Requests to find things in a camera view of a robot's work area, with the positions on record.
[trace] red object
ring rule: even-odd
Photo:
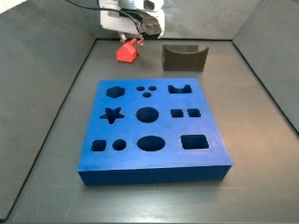
[[[124,43],[116,51],[116,60],[132,63],[136,59],[136,38]]]

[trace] gray floor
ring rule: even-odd
[[[203,73],[164,72],[161,44],[209,47]],[[299,138],[231,42],[147,41],[133,64],[99,41],[8,222],[298,222]],[[97,81],[197,77],[233,160],[220,182],[85,187],[76,173]]]

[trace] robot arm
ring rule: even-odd
[[[123,11],[123,13],[103,10],[100,12],[100,24],[104,29],[124,33],[143,35],[145,39],[156,39],[164,35],[164,0],[97,0],[100,8]]]

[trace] rounded square hole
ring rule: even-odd
[[[183,117],[183,110],[181,109],[172,109],[171,113],[172,113],[172,117]]]
[[[107,141],[105,140],[95,140],[92,142],[91,150],[92,151],[104,151],[107,148]]]
[[[196,108],[188,108],[189,117],[201,117],[201,112]]]
[[[185,135],[181,136],[181,147],[185,150],[208,149],[209,144],[204,135]]]

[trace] blue foam block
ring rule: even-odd
[[[231,166],[197,80],[99,83],[79,160],[85,185],[220,180]]]

